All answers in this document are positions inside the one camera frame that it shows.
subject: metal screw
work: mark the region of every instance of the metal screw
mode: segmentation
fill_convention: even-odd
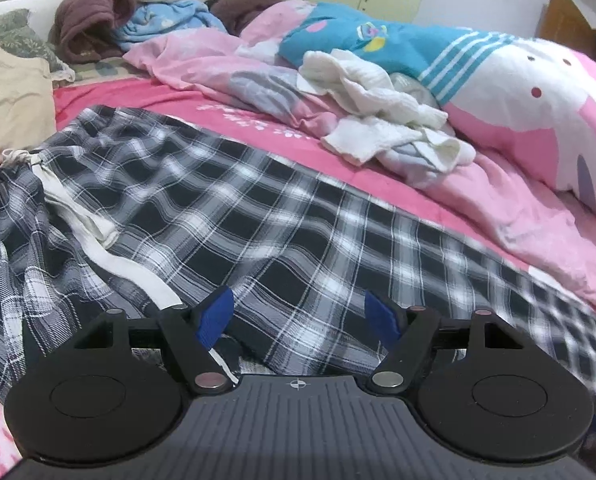
[[[194,382],[203,390],[215,390],[227,383],[227,377],[216,372],[205,372],[197,375]]]
[[[405,382],[405,379],[396,372],[378,372],[374,374],[372,381],[377,386],[382,386],[383,388],[397,388]]]

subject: pillowcase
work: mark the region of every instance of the pillowcase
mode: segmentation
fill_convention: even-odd
[[[15,9],[0,15],[0,48],[17,57],[40,57],[49,63],[52,81],[75,80],[75,73],[28,25],[29,10]]]
[[[503,46],[443,104],[450,123],[596,214],[596,63],[545,40]]]

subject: blue fabric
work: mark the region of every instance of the blue fabric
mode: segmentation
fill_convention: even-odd
[[[172,4],[142,4],[131,19],[112,32],[114,41],[128,51],[136,43],[174,30],[210,27],[227,32],[222,22],[199,0],[179,0]]]
[[[499,32],[373,20],[342,4],[321,3],[284,38],[280,55],[299,67],[309,50],[350,50],[389,74],[418,79],[442,105],[489,54],[515,40]]]
[[[233,317],[233,292],[228,288],[203,312],[196,337],[210,350]]]
[[[388,351],[394,347],[402,336],[398,328],[396,315],[389,306],[369,291],[364,294],[364,319]]]

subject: gray base plate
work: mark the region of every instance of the gray base plate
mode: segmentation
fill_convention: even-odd
[[[596,479],[572,458],[500,467],[440,446],[398,399],[353,378],[245,376],[195,400],[161,443],[126,462],[61,469],[23,461],[8,480],[502,480]]]

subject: blue finger pad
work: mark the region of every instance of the blue finger pad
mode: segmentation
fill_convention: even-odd
[[[200,328],[196,332],[196,337],[202,346],[207,350],[213,348],[232,317],[233,292],[230,288],[227,288],[207,307],[200,318]]]
[[[364,318],[383,346],[387,350],[391,350],[402,335],[398,329],[395,313],[378,297],[366,292],[364,295]]]

